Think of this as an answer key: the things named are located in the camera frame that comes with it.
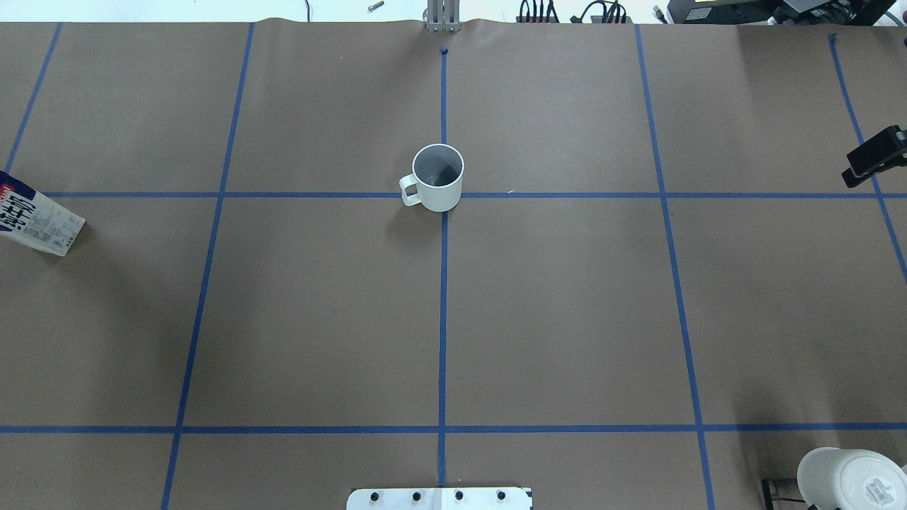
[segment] milk carton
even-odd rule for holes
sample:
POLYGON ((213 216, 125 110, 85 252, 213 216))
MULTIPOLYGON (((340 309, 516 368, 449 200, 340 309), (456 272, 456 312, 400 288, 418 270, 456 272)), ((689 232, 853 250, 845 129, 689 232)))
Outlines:
POLYGON ((84 224, 62 205, 0 172, 0 236, 62 257, 84 224))

